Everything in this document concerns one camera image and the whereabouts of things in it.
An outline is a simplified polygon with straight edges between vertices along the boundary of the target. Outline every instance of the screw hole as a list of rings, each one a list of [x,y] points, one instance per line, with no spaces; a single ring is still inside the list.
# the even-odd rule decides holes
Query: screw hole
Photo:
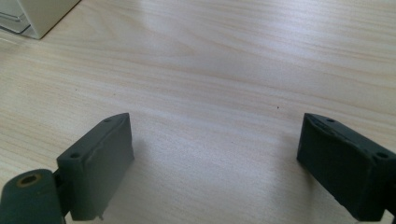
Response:
[[[28,175],[21,181],[21,184],[23,185],[30,184],[35,180],[37,180],[37,177],[35,175]]]
[[[70,155],[70,158],[73,158],[73,159],[76,159],[78,157],[79,157],[79,154],[77,152]]]
[[[382,152],[377,152],[376,155],[377,155],[378,157],[380,157],[380,158],[383,158],[383,159],[386,159],[386,158],[388,157],[387,154],[382,153]]]
[[[26,175],[18,180],[17,186],[25,188],[35,184],[41,178],[40,174]]]

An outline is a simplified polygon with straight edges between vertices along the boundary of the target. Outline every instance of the green plastic piece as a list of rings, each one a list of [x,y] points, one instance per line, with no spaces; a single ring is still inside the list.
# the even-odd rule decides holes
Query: green plastic piece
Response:
[[[104,119],[67,149],[59,169],[18,175],[3,188],[0,224],[64,224],[102,218],[134,159],[129,114]]]
[[[357,220],[396,215],[396,154],[337,120],[305,114],[297,160]]]

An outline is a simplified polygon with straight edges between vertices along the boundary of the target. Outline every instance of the light wood surface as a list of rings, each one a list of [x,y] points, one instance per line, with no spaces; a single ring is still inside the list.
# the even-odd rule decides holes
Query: light wood surface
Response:
[[[356,223],[295,159],[303,115],[395,151],[395,101],[393,1],[83,0],[0,33],[0,187],[129,112],[135,161],[88,223]]]

